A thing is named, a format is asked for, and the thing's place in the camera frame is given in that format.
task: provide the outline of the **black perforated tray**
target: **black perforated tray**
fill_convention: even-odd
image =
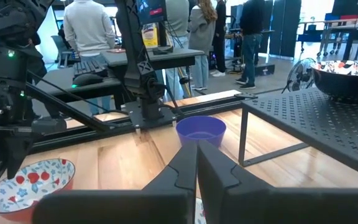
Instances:
[[[358,105],[312,88],[244,101],[243,108],[358,171]]]

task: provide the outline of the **red and white bowl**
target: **red and white bowl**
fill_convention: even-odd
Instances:
[[[74,163],[66,159],[49,159],[23,167],[13,179],[0,182],[0,216],[31,223],[37,202],[56,191],[71,190],[74,174]]]

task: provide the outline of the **floral bowl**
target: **floral bowl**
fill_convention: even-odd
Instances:
[[[358,61],[327,61],[313,67],[314,84],[330,99],[358,104]]]
[[[75,166],[65,159],[49,159],[20,169],[16,176],[0,182],[0,216],[31,223],[34,207],[45,195],[71,190]]]

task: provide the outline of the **purple bowl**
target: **purple bowl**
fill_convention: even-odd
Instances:
[[[190,141],[207,140],[216,147],[221,146],[226,125],[211,116],[192,116],[177,124],[181,145]]]

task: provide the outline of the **wooden table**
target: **wooden table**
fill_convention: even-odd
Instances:
[[[178,101],[179,105],[224,98],[236,90]],[[116,119],[121,114],[99,115],[101,120]],[[237,161],[241,110],[216,114],[227,125],[221,150]],[[71,127],[79,126],[68,121]],[[259,156],[299,143],[283,131],[249,115],[246,156]],[[180,148],[175,128],[171,126],[123,134],[99,141],[56,149],[28,156],[23,166],[33,162],[64,158],[76,165],[74,189],[141,189],[149,183]],[[311,147],[246,168],[257,177],[277,187],[358,187],[358,172]],[[0,224],[13,224],[0,217]]]

